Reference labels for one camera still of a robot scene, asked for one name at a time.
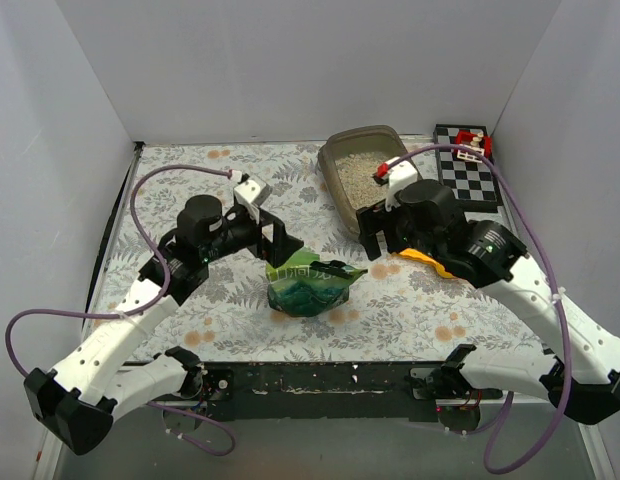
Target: gray floor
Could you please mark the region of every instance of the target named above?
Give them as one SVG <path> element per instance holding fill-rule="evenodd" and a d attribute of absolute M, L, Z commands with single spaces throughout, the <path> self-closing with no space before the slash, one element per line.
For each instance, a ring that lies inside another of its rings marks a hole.
<path fill-rule="evenodd" d="M 482 406 L 484 418 L 498 406 Z M 554 409 L 515 404 L 493 464 L 504 465 L 538 438 Z M 466 440 L 405 426 L 400 419 L 251 420 L 232 422 L 238 447 L 214 458 L 165 433 L 161 413 L 141 408 L 118 422 L 93 452 L 62 451 L 55 479 L 450 479 L 494 478 L 482 464 L 486 434 Z M 227 445 L 215 429 L 195 436 Z M 536 480 L 595 478 L 578 426 L 565 419 L 545 449 L 507 476 Z"/>

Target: green plastic bag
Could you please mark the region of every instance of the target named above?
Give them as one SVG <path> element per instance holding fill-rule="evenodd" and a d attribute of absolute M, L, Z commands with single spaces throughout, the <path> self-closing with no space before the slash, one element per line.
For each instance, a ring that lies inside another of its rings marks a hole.
<path fill-rule="evenodd" d="M 367 271 L 301 249 L 279 268 L 266 265 L 268 303 L 291 317 L 314 317 L 346 302 L 350 285 Z"/>

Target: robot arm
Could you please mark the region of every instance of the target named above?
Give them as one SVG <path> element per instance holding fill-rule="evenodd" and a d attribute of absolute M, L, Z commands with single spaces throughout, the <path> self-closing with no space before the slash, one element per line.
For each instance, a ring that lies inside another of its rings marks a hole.
<path fill-rule="evenodd" d="M 555 406 L 563 384 L 563 348 L 558 315 L 546 276 L 525 245 L 492 221 L 468 222 L 454 193 L 435 180 L 418 180 L 408 162 L 377 172 L 389 183 L 384 202 L 357 212 L 360 241 L 370 259 L 387 250 L 415 248 L 494 298 L 537 334 L 552 350 L 533 358 L 493 353 L 460 345 L 444 365 L 423 382 L 432 396 L 463 396 L 497 388 L 549 399 Z M 565 295 L 573 357 L 572 392 L 566 415 L 594 424 L 620 410 L 620 338 L 612 335 Z"/>
<path fill-rule="evenodd" d="M 50 371 L 35 368 L 26 377 L 35 417 L 73 452 L 92 450 L 115 420 L 150 400 L 166 394 L 192 398 L 201 391 L 202 363 L 181 347 L 128 373 L 117 372 L 155 327 L 208 279 L 211 262 L 247 248 L 278 267 L 303 246 L 286 234 L 281 220 L 261 209 L 268 194 L 265 183 L 244 177 L 234 189 L 235 205 L 225 215 L 215 197 L 190 198 L 177 217 L 177 227 L 159 243 L 171 274 L 165 296 L 143 312 L 106 322 Z M 270 225 L 268 238 L 263 229 Z M 147 304 L 163 283 L 163 269 L 152 257 L 115 310 Z"/>

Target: patterned tablecloth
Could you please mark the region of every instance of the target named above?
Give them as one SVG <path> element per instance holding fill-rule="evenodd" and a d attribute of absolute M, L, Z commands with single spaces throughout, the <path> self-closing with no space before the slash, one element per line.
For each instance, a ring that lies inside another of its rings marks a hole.
<path fill-rule="evenodd" d="M 410 149 L 427 137 L 405 137 Z M 441 360 L 458 343 L 518 354 L 539 351 L 537 337 L 505 307 L 461 280 L 440 278 L 432 268 L 396 256 L 369 262 L 349 240 L 320 173 L 320 143 L 234 144 L 145 147 L 135 178 L 162 165 L 237 168 L 273 187 L 264 207 L 286 222 L 322 260 L 368 267 L 351 287 L 347 304 L 313 318 L 288 318 L 266 300 L 265 264 L 242 252 L 211 265 L 210 279 L 134 353 L 148 361 L 157 352 L 182 345 L 207 361 L 390 361 Z M 434 155 L 417 157 L 425 178 L 437 178 Z M 226 180 L 189 171 L 166 172 L 140 191 L 139 217 L 157 238 L 174 226 L 192 195 L 216 195 L 232 204 Z M 501 215 L 473 218 L 503 222 Z M 137 233 L 127 204 L 96 311 L 112 310 L 126 293 L 149 252 Z"/>

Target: checkerboard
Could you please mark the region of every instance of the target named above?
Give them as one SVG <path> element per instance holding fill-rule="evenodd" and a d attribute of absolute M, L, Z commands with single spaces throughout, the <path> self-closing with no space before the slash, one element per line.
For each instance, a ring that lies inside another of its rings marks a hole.
<path fill-rule="evenodd" d="M 488 132 L 485 127 L 466 125 L 437 125 L 435 143 L 455 143 L 460 130 L 472 133 Z M 454 195 L 467 212 L 496 212 L 502 205 L 497 181 L 482 163 L 457 160 L 451 150 L 436 150 L 439 181 L 452 188 Z"/>

